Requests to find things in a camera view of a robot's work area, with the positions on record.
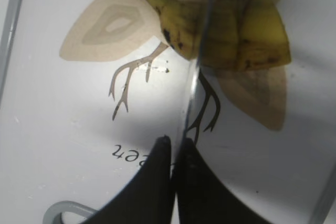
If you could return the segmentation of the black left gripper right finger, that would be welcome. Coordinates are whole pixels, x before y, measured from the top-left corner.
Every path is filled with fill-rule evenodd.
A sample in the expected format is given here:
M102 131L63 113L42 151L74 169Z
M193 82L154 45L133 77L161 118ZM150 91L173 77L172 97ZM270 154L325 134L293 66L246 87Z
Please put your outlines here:
M270 223L224 186L190 138L181 144L175 184L180 223Z

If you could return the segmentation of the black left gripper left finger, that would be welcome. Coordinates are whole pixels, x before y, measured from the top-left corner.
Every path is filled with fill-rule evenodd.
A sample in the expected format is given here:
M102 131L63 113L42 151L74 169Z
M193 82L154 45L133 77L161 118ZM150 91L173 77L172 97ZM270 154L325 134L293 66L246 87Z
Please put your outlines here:
M164 135L129 183L84 223L170 223L173 204L171 140Z

